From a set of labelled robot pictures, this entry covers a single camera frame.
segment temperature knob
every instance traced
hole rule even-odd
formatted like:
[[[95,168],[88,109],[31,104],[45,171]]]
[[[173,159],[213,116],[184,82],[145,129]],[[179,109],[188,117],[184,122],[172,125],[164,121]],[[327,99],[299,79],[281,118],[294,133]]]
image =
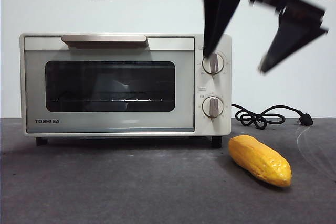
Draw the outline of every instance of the temperature knob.
[[[218,97],[208,97],[202,104],[204,114],[209,118],[220,116],[224,110],[223,102]]]
[[[214,52],[202,62],[205,72],[209,74],[218,74],[224,68],[224,59],[219,53]]]

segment control panel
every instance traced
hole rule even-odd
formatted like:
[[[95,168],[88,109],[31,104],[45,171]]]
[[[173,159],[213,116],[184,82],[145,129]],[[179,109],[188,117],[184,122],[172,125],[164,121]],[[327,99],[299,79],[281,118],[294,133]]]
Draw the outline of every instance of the control panel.
[[[231,38],[224,35],[216,50],[208,58],[203,57],[203,47],[197,49],[195,129],[208,135],[229,134],[231,131]]]

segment oven door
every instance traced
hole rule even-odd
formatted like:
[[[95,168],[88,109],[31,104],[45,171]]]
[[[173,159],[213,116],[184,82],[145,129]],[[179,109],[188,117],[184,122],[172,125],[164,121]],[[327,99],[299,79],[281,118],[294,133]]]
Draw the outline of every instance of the oven door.
[[[27,133],[194,131],[193,38],[64,45],[25,40]]]

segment power cord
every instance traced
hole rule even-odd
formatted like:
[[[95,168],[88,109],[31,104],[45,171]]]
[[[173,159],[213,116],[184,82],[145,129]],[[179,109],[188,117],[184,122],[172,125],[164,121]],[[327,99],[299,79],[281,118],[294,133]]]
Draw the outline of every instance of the power cord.
[[[257,129],[263,130],[267,127],[267,124],[282,124],[285,122],[285,117],[280,114],[274,114],[274,113],[267,113],[273,109],[277,108],[283,108],[291,111],[295,111],[300,115],[300,121],[302,125],[305,126],[312,126],[313,125],[313,120],[309,114],[303,114],[301,111],[284,106],[284,105],[276,105],[272,106],[264,111],[262,111],[260,114],[256,114],[252,111],[247,110],[246,108],[236,105],[236,104],[231,104],[232,107],[239,108],[240,110],[236,113],[235,118],[241,122],[243,126],[250,126],[251,124],[254,123],[255,127]],[[279,121],[271,121],[266,119],[265,117],[272,116],[273,118],[280,118]]]

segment oven foot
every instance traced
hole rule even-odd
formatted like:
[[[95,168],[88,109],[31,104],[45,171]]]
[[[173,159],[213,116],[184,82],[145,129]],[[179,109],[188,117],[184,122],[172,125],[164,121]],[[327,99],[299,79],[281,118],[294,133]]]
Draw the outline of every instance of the oven foot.
[[[222,136],[212,136],[211,137],[211,147],[213,149],[222,148]]]
[[[36,146],[46,145],[46,144],[48,144],[48,139],[41,138],[41,137],[36,138]]]

